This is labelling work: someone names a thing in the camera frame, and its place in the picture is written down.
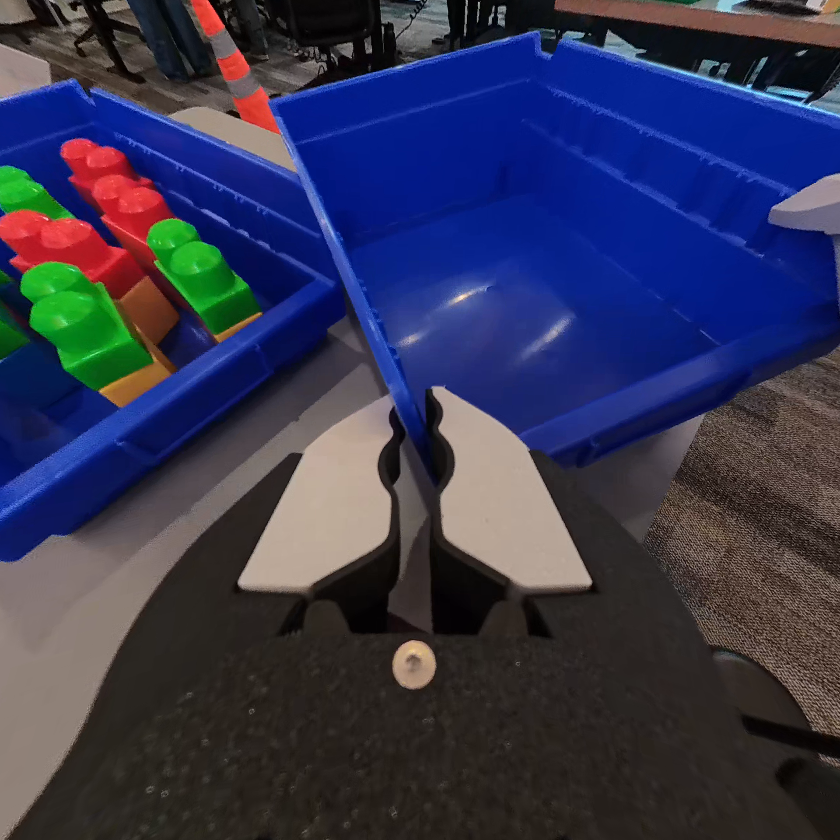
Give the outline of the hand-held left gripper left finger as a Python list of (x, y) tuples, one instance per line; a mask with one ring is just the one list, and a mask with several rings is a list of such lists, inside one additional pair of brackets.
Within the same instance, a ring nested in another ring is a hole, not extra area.
[(238, 577), (243, 592), (311, 598), (399, 545), (403, 427), (380, 398), (310, 443)]

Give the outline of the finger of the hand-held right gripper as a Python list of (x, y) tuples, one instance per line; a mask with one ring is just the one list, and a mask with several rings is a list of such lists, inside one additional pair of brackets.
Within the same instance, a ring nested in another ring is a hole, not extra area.
[(781, 228), (839, 236), (839, 175), (827, 175), (772, 206), (769, 222)]

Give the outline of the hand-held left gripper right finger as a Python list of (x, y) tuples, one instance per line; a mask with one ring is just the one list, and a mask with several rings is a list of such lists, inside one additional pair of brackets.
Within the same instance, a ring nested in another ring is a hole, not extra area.
[(428, 390), (434, 431), (453, 465), (439, 495), (447, 546), (518, 595), (588, 592), (586, 569), (529, 448), (495, 417), (444, 386)]

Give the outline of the blue plastic bin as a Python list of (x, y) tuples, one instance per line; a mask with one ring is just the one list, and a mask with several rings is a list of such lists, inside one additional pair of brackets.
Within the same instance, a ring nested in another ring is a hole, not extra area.
[(186, 313), (162, 343), (178, 367), (172, 382), (126, 407), (76, 384), (43, 408), (46, 437), (10, 435), (2, 445), (3, 562), (76, 531), (314, 349), (345, 313), (338, 271), (294, 171), (75, 80), (3, 99), (2, 165), (32, 175), (98, 230), (60, 158), (74, 139), (125, 153), (174, 215), (220, 249), (264, 315), (213, 346)]
[(435, 385), (584, 467), (838, 345), (833, 245), (769, 222), (833, 112), (536, 32), (270, 106), (423, 454)]

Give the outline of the cluster of toy blocks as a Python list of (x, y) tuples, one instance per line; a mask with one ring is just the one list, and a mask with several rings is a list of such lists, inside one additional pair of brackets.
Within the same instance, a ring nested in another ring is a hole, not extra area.
[(250, 285), (174, 215), (125, 153), (87, 138), (59, 154), (117, 244), (17, 167), (2, 168), (2, 242), (30, 303), (29, 327), (62, 369), (124, 407), (176, 372), (163, 343), (197, 326), (216, 346), (260, 319)]

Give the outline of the orange traffic cone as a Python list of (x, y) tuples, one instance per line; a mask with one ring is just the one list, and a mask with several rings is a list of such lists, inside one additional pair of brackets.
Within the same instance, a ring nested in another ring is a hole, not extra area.
[(251, 125), (279, 134), (269, 98), (254, 77), (242, 52), (208, 1), (191, 1), (199, 25), (213, 50), (217, 65), (239, 117)]

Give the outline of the black office chair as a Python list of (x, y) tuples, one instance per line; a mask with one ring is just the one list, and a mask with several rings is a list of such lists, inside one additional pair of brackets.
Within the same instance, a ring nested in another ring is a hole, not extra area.
[(280, 30), (312, 48), (324, 70), (316, 87), (397, 66), (396, 34), (382, 22), (379, 1), (267, 2)]

